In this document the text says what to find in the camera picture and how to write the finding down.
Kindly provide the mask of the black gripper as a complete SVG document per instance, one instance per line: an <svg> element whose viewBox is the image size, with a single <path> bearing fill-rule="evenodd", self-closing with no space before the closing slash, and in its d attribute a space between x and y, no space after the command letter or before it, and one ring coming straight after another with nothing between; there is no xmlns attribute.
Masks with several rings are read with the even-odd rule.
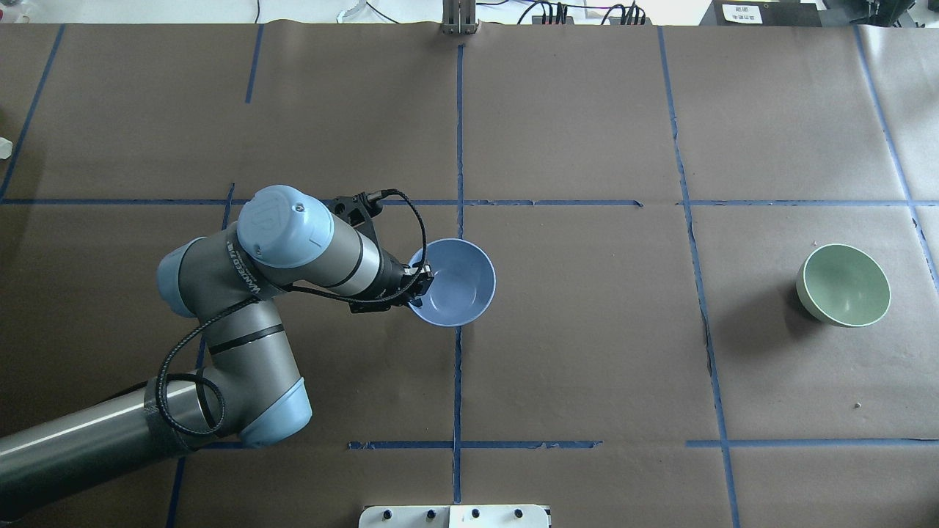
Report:
<svg viewBox="0 0 939 528"><path fill-rule="evenodd" d="M402 263L391 254L383 253L378 276L378 298L384 303L412 303L413 307L420 308L423 306L423 296L433 283L434 274L433 268L427 266L423 253L414 254L409 263Z"/></svg>

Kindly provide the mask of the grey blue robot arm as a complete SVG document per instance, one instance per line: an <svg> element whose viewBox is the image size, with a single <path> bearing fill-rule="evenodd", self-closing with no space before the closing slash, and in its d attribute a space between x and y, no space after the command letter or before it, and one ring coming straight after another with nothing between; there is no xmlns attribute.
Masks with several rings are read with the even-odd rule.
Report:
<svg viewBox="0 0 939 528"><path fill-rule="evenodd" d="M373 217L398 189L325 205L288 185L259 190L238 220L165 255L158 291L198 321L141 386L2 439L2 524L167 459L237 436L268 447L312 417L274 303L303 292L352 313L416 303L432 283L425 255L403 264Z"/></svg>

